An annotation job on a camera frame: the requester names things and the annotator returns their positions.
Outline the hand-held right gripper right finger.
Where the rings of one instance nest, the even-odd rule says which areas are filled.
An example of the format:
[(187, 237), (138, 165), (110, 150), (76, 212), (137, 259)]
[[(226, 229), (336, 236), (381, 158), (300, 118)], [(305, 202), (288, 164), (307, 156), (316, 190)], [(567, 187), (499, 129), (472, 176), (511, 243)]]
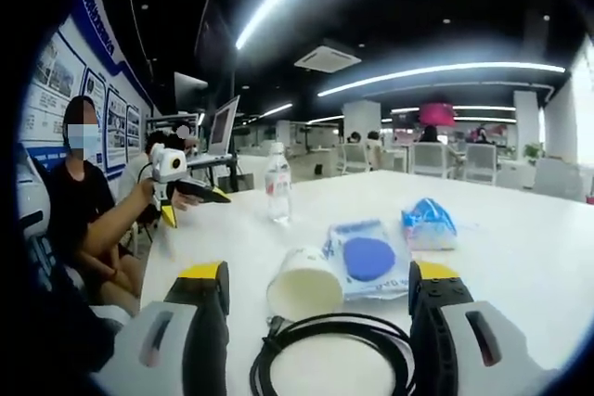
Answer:
[(552, 382), (522, 330), (442, 264), (410, 263), (408, 311), (418, 395), (538, 395)]

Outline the person's left hand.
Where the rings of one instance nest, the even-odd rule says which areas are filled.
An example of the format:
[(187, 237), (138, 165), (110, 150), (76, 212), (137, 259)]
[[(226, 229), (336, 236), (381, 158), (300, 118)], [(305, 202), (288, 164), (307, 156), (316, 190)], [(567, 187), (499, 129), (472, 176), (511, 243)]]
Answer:
[[(133, 213), (138, 216), (148, 204), (151, 202), (153, 196), (153, 181), (146, 179), (137, 184), (130, 196), (126, 199), (126, 206)], [(197, 206), (202, 203), (202, 199), (183, 194), (176, 188), (174, 189), (171, 201), (173, 206), (181, 211), (186, 211), (189, 206)]]

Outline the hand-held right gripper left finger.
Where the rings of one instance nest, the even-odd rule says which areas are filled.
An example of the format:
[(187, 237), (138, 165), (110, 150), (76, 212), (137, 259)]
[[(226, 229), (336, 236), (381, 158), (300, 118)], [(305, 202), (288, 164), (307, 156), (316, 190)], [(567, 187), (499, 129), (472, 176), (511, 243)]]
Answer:
[(229, 341), (226, 262), (181, 272), (163, 301), (153, 301), (115, 336), (99, 371), (106, 395), (225, 395)]

